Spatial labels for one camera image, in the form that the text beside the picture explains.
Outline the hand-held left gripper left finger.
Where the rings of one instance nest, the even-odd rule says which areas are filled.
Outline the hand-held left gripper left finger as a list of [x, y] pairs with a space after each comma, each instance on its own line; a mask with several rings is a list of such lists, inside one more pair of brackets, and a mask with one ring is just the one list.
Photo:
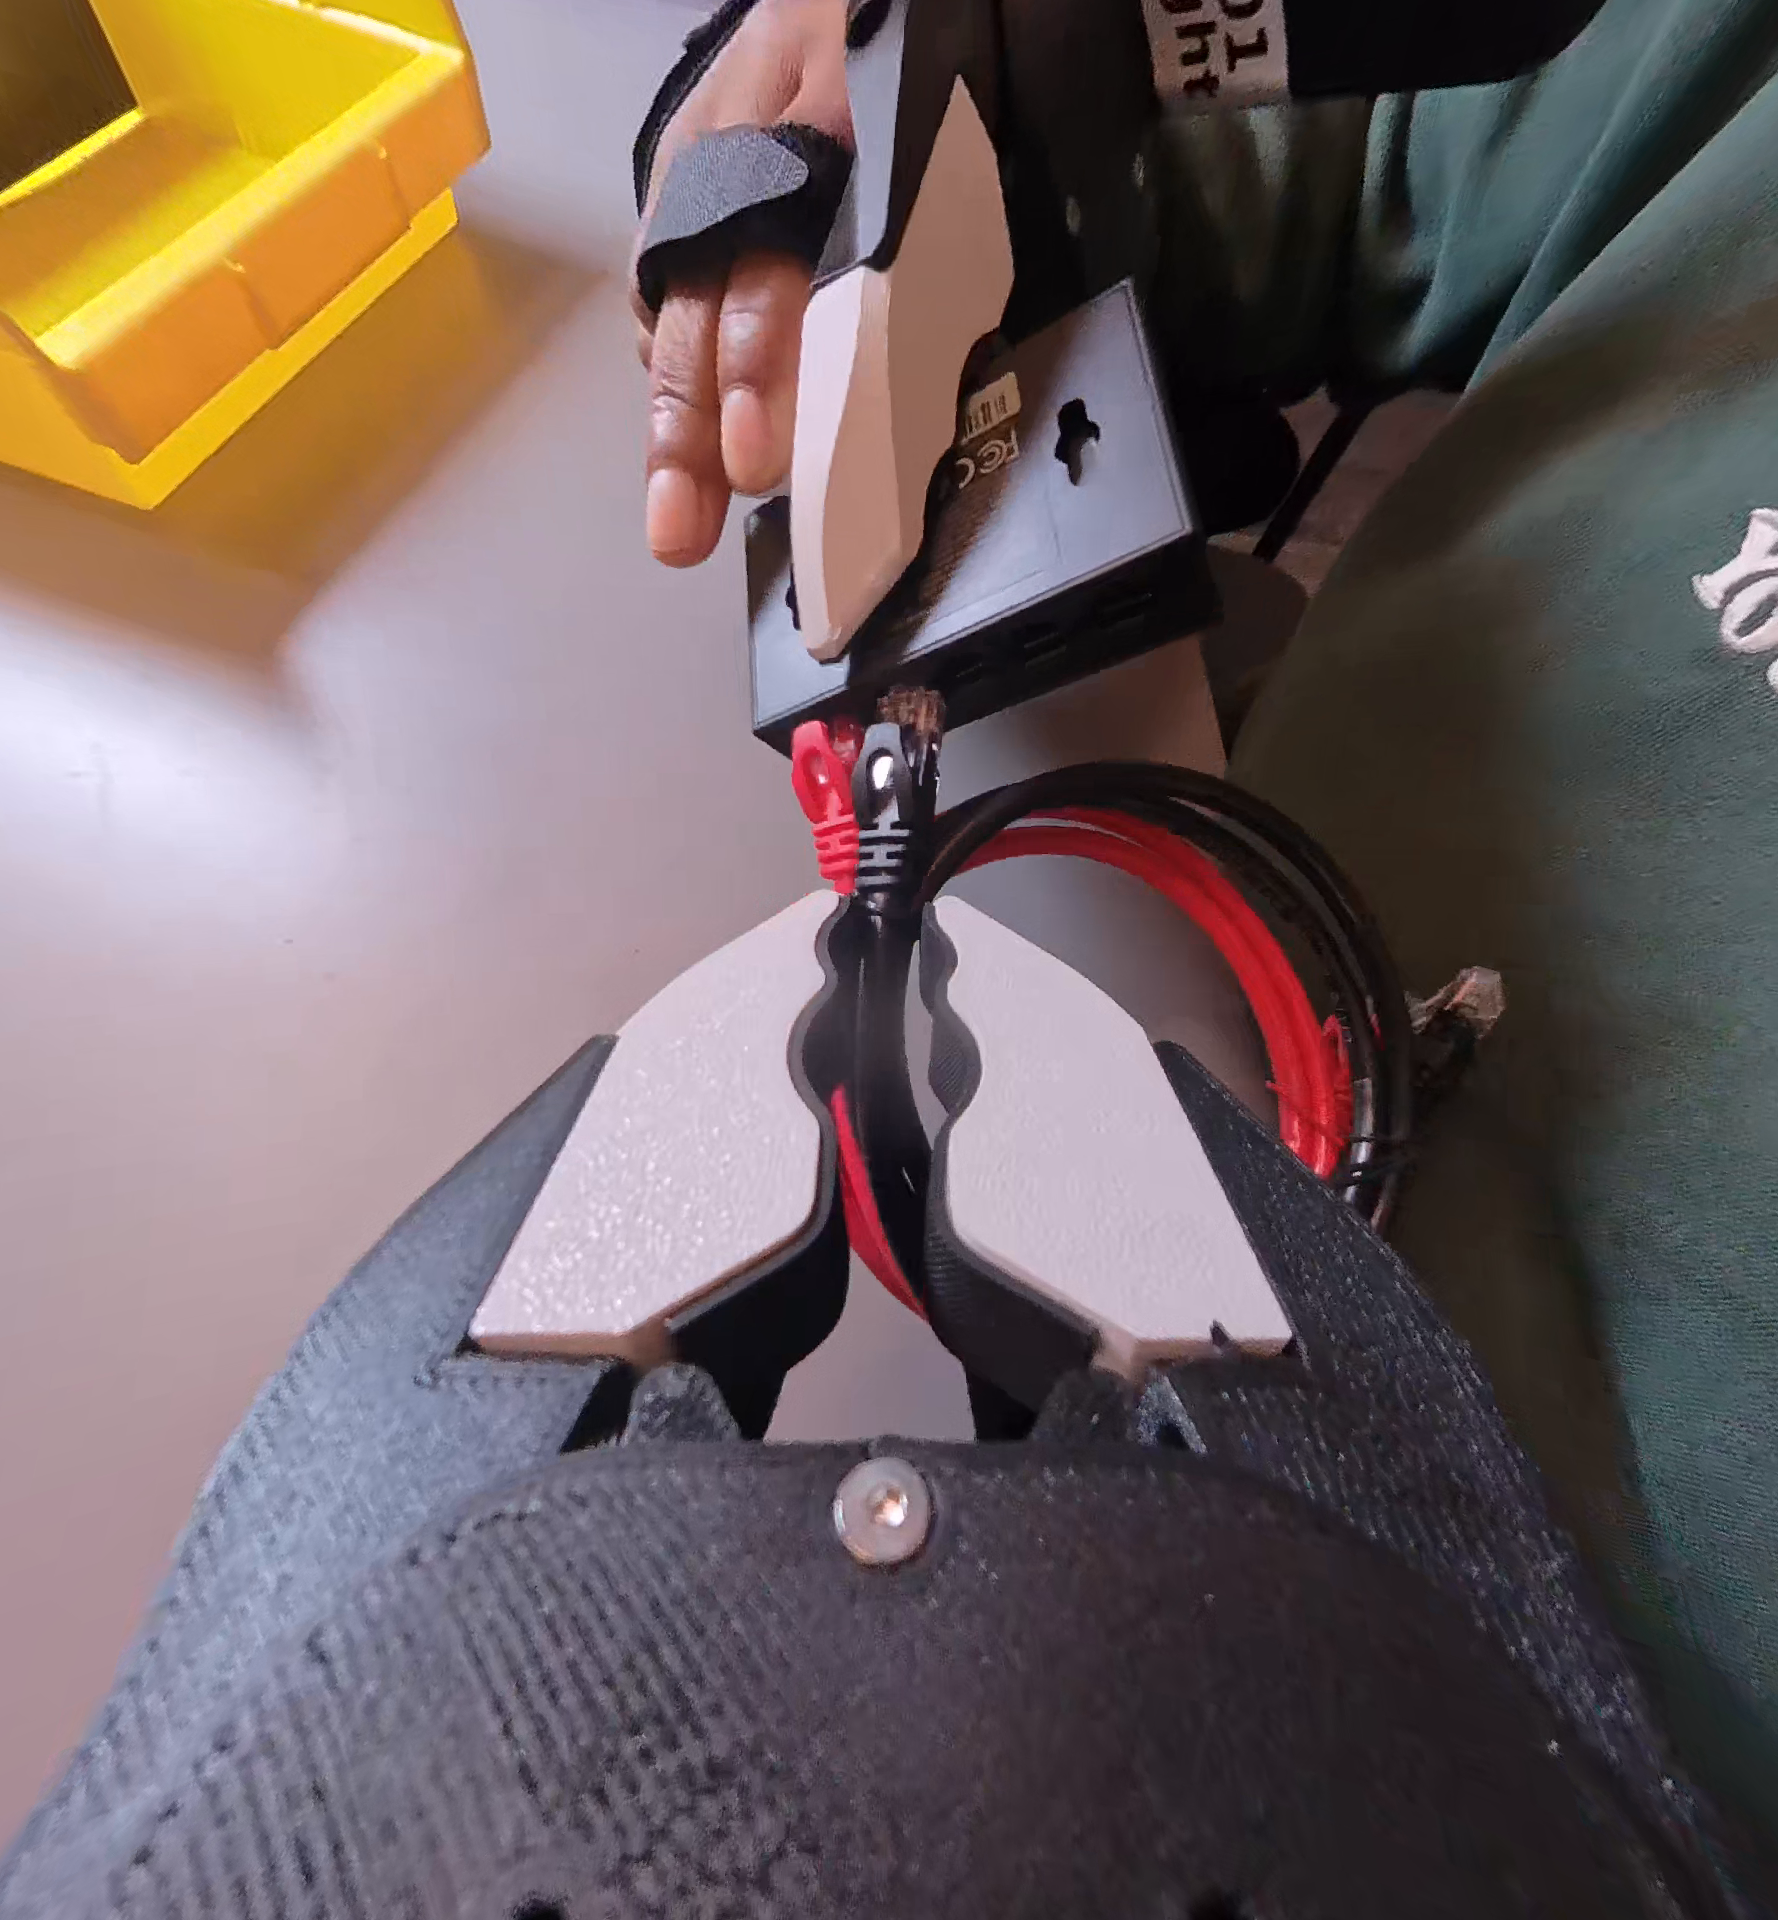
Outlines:
[[625, 1020], [473, 1313], [478, 1349], [786, 1372], [823, 1345], [849, 1250], [806, 1035], [839, 905], [806, 894]]

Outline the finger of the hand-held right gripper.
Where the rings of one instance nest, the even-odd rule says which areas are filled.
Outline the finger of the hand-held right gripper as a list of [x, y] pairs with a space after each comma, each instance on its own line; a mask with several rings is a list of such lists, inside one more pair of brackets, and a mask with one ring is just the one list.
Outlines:
[[806, 306], [792, 571], [812, 660], [839, 660], [913, 561], [964, 369], [1012, 287], [997, 151], [955, 80], [892, 263], [858, 263]]

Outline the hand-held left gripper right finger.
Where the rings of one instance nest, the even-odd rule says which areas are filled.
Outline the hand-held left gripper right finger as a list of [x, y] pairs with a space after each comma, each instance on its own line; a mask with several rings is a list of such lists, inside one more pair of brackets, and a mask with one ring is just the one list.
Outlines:
[[926, 1313], [975, 1378], [1273, 1358], [1289, 1319], [1141, 1023], [964, 899], [922, 916]]

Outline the black network switch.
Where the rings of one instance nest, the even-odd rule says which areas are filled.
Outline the black network switch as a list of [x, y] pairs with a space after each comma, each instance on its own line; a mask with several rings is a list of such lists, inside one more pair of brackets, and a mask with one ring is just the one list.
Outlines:
[[899, 686], [961, 729], [1222, 624], [1141, 303], [1117, 285], [992, 361], [922, 551], [842, 660], [797, 631], [786, 502], [746, 515], [751, 730], [870, 719]]

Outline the person's right hand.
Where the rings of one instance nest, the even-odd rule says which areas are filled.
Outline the person's right hand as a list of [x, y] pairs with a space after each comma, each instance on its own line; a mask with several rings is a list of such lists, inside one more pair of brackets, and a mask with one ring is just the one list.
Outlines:
[[[813, 127], [850, 146], [845, 5], [756, 4], [665, 121], [635, 223], [645, 242], [671, 157], [724, 127]], [[665, 567], [701, 565], [736, 497], [786, 484], [812, 263], [741, 252], [634, 300], [648, 373], [645, 543]]]

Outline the green sweatshirt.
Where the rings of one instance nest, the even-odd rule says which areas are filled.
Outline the green sweatshirt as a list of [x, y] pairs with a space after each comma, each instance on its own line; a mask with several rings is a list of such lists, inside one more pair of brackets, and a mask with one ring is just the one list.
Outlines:
[[1183, 343], [1455, 388], [1233, 772], [1509, 1012], [1397, 1237], [1778, 1909], [1778, 4], [1187, 130]]

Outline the yellow plastic bin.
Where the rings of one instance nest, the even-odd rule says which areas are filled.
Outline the yellow plastic bin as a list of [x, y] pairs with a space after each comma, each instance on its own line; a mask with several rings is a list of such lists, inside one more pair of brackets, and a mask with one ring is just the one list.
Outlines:
[[453, 4], [0, 4], [0, 465], [158, 508], [486, 146]]

